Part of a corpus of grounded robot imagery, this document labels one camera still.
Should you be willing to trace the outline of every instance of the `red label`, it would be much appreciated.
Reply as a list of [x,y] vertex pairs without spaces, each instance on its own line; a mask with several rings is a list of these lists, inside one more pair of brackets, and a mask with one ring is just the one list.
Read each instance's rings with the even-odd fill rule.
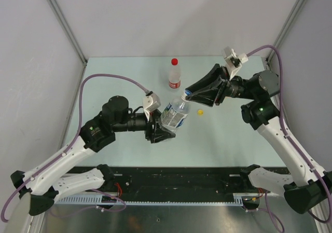
[[169,85],[170,85],[170,87],[171,87],[172,89],[177,89],[178,87],[180,87],[180,85],[181,85],[181,81],[179,81],[179,82],[176,83],[176,84],[171,83],[171,82],[169,81]]

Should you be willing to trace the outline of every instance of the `bottle with blue cap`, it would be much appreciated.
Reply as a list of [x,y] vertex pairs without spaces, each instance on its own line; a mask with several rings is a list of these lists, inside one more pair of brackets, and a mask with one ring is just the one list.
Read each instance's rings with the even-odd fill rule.
[[182,126],[190,111],[190,102],[186,100],[186,96],[191,94],[185,90],[180,97],[175,97],[165,108],[160,116],[162,127],[175,132]]

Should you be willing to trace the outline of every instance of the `table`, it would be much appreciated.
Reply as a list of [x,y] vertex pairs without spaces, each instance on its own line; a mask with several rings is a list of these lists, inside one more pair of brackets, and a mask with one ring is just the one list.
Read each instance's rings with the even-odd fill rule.
[[[178,57],[182,69],[179,89],[168,86],[170,57],[90,58],[84,78],[96,73],[123,75],[138,81],[161,99],[163,111],[169,101],[181,95],[189,85],[202,78],[215,63],[225,64],[222,57]],[[243,78],[264,70],[261,57],[252,56],[238,72]],[[87,82],[83,93],[83,124],[101,110],[115,95],[129,100],[129,107],[142,105],[144,92],[132,83],[115,78],[97,77]],[[258,164],[283,167],[285,164],[263,137],[243,122],[241,105],[248,100],[225,98],[213,108],[192,103],[176,138],[151,144],[144,132],[116,133],[116,141],[80,166],[107,164],[120,167],[237,167]],[[204,115],[197,115],[197,110]],[[73,111],[66,135],[69,142],[77,131],[78,104]]]

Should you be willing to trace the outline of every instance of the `robotic arm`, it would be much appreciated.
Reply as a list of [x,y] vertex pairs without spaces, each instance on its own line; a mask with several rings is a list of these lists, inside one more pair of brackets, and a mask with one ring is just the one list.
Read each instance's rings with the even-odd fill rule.
[[[149,93],[143,99],[143,113],[136,113],[129,108],[125,97],[115,96],[102,106],[102,110],[92,120],[81,128],[79,137],[70,150],[65,153],[64,146],[44,163],[28,172],[16,171],[11,180],[16,188],[30,179],[20,190],[20,198],[25,193],[31,193],[29,214],[34,216],[47,211],[58,200],[72,194],[100,187],[113,187],[115,176],[107,165],[99,165],[89,172],[69,177],[62,177],[72,167],[84,159],[98,153],[108,144],[115,141],[116,132],[145,131],[145,138],[151,143],[157,143],[174,138],[175,133],[161,129],[157,108],[160,100],[154,93]],[[44,167],[56,156],[62,157],[36,177],[36,171]]]
[[291,175],[276,174],[260,166],[252,165],[244,170],[241,176],[249,187],[261,187],[284,196],[293,210],[300,214],[307,212],[326,199],[327,195],[313,170],[287,140],[287,137],[291,136],[306,157],[311,160],[330,192],[332,190],[332,172],[326,172],[314,161],[289,128],[286,128],[288,135],[281,130],[280,111],[271,101],[271,97],[280,92],[277,74],[265,70],[253,75],[249,80],[242,79],[234,73],[238,72],[247,58],[238,57],[229,48],[226,48],[224,52],[226,66],[215,64],[206,76],[187,88],[191,94],[186,99],[210,107],[214,104],[220,105],[225,97],[252,100],[241,106],[244,122],[250,124],[271,144]]

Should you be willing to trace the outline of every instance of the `white wall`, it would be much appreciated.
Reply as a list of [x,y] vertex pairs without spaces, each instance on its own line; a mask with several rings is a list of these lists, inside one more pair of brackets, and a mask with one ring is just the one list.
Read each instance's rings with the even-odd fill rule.
[[[308,0],[280,47],[290,127],[305,149],[332,170],[332,0]],[[278,65],[273,59],[273,68]]]
[[296,0],[57,1],[87,57],[114,57],[249,52],[273,44]]
[[46,0],[0,0],[0,18],[2,208],[9,176],[58,149],[83,66]]

